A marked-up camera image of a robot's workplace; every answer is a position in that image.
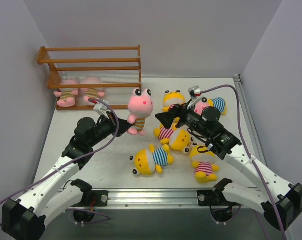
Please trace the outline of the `pink plush orange stripes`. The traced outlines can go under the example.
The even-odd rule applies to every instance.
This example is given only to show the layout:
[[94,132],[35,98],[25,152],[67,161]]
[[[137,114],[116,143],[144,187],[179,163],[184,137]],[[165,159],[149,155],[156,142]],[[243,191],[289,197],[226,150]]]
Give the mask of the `pink plush orange stripes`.
[[153,108],[151,91],[149,89],[143,91],[139,88],[134,89],[127,106],[130,112],[127,122],[132,124],[127,133],[134,136],[144,135],[145,120],[152,114]]
[[[64,79],[60,85],[77,85],[78,81],[75,78]],[[60,107],[69,108],[75,105],[75,96],[78,95],[78,88],[58,88],[53,92],[54,96],[59,98],[56,104]]]

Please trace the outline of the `pink plush blue stripes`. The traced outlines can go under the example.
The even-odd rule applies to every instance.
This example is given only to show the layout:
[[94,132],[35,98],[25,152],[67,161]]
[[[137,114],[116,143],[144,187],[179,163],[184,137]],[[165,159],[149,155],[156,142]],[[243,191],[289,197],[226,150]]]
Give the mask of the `pink plush blue stripes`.
[[218,109],[222,115],[226,115],[226,101],[221,97],[216,97],[213,99],[202,97],[201,100],[195,105],[194,112],[201,115],[202,111],[206,107],[210,106]]

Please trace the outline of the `pink plush face-down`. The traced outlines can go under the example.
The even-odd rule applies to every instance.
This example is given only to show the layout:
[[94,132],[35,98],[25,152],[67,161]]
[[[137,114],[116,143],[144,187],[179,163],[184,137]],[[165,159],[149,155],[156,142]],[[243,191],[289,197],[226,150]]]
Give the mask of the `pink plush face-down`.
[[[101,84],[101,81],[98,77],[88,77],[82,81],[82,84],[88,85],[98,85]],[[89,99],[99,99],[102,98],[105,93],[102,87],[88,87],[81,88],[81,92],[83,93],[83,101],[88,106],[93,106],[94,103],[90,102]]]

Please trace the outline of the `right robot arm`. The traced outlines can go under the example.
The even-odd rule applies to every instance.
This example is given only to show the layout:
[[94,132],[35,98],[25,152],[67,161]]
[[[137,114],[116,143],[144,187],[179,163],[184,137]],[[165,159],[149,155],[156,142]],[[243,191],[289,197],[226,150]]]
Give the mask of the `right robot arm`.
[[158,113],[155,117],[165,128],[171,127],[179,118],[178,128],[188,126],[205,138],[210,152],[236,168],[257,188],[254,191],[223,179],[212,193],[217,204],[233,202],[255,210],[279,231],[287,230],[302,213],[302,184],[291,184],[246,153],[244,144],[219,122],[218,109],[206,107],[199,115],[186,104],[176,104],[168,112]]

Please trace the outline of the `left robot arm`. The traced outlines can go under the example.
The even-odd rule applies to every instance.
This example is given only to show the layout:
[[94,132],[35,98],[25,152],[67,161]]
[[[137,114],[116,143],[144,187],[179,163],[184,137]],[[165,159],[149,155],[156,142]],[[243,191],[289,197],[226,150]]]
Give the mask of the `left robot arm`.
[[62,192],[58,190],[86,165],[96,144],[110,135],[119,137],[130,127],[130,123],[111,112],[98,121],[80,119],[74,136],[53,167],[17,200],[8,199],[3,204],[1,230],[16,240],[38,240],[49,223],[66,209],[89,204],[92,188],[82,180],[75,180]]

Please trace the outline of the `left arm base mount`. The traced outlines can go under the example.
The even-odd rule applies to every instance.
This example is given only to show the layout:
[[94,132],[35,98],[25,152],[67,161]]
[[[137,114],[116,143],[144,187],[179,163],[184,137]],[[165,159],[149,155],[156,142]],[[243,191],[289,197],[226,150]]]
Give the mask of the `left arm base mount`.
[[93,190],[89,194],[90,207],[106,207],[108,202],[108,191],[106,190]]

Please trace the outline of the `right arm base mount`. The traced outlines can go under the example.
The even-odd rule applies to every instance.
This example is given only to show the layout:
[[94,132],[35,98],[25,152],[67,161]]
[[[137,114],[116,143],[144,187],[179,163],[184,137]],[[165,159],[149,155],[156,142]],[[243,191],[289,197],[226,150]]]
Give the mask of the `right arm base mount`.
[[198,190],[197,191],[197,202],[199,206],[208,207],[214,206],[216,204],[215,196],[213,190]]

